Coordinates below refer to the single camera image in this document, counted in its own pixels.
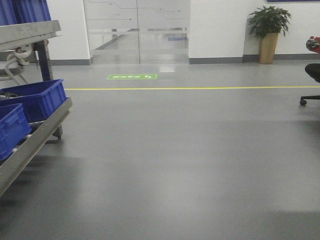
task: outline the sliding glass door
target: sliding glass door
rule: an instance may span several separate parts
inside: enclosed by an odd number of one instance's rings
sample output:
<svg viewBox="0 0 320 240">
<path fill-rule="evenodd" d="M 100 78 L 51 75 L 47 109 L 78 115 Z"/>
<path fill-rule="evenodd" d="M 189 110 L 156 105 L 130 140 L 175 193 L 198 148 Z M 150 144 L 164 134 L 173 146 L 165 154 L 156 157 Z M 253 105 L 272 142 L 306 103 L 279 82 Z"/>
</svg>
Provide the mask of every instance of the sliding glass door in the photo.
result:
<svg viewBox="0 0 320 240">
<path fill-rule="evenodd" d="M 84 0 L 94 64 L 187 63 L 190 0 Z"/>
</svg>

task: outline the plant pot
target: plant pot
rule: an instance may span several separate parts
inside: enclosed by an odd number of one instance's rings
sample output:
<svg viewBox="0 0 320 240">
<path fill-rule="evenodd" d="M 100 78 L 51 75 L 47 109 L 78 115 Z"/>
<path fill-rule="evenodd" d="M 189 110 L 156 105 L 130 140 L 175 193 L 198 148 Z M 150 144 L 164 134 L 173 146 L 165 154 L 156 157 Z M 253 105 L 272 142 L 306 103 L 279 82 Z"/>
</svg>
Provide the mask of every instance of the plant pot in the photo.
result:
<svg viewBox="0 0 320 240">
<path fill-rule="evenodd" d="M 279 33 L 267 33 L 265 38 L 260 39 L 259 63 L 272 64 L 276 51 Z"/>
</svg>

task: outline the red object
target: red object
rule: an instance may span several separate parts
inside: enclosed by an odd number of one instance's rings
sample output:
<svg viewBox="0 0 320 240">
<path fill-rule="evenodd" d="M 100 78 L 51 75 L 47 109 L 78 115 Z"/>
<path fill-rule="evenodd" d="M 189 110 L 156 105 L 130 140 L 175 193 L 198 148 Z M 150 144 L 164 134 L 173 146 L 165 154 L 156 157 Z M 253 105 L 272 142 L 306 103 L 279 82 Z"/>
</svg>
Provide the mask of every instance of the red object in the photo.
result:
<svg viewBox="0 0 320 240">
<path fill-rule="evenodd" d="M 320 54 L 320 37 L 311 36 L 305 45 L 309 51 Z"/>
</svg>

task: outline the blue plastic crate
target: blue plastic crate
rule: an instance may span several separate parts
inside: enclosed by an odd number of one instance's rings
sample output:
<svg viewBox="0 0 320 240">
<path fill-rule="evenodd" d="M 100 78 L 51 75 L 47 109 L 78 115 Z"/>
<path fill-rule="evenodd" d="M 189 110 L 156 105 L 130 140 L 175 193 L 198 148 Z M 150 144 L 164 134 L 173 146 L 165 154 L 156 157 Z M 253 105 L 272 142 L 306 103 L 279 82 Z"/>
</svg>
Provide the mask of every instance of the blue plastic crate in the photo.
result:
<svg viewBox="0 0 320 240">
<path fill-rule="evenodd" d="M 11 0 L 0 0 L 0 26 L 17 24 L 14 6 Z"/>
<path fill-rule="evenodd" d="M 0 107 L 0 161 L 9 157 L 31 130 L 21 103 Z"/>
<path fill-rule="evenodd" d="M 19 24 L 51 20 L 46 0 L 12 0 L 12 3 Z"/>
<path fill-rule="evenodd" d="M 62 82 L 57 79 L 0 89 L 0 93 L 23 95 L 0 100 L 0 106 L 23 104 L 29 123 L 46 120 L 67 100 Z"/>
</svg>

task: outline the metal shelf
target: metal shelf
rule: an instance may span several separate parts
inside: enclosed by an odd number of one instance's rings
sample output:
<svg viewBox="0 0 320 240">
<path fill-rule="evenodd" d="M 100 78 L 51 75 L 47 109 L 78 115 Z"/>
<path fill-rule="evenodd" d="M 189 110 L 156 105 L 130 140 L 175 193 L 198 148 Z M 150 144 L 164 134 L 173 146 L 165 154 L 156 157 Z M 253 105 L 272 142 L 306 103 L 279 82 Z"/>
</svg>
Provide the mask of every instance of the metal shelf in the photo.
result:
<svg viewBox="0 0 320 240">
<path fill-rule="evenodd" d="M 71 106 L 72 101 L 68 98 L 17 148 L 17 151 L 0 166 L 0 196 L 69 115 Z"/>
<path fill-rule="evenodd" d="M 34 44 L 38 52 L 42 79 L 53 80 L 47 39 L 56 37 L 56 32 L 60 30 L 58 20 L 0 26 L 0 52 Z M 61 123 L 69 114 L 71 106 L 72 101 L 68 98 L 0 165 L 0 196 L 51 135 L 61 138 Z"/>
<path fill-rule="evenodd" d="M 0 26 L 0 52 L 57 37 L 58 20 Z"/>
</svg>

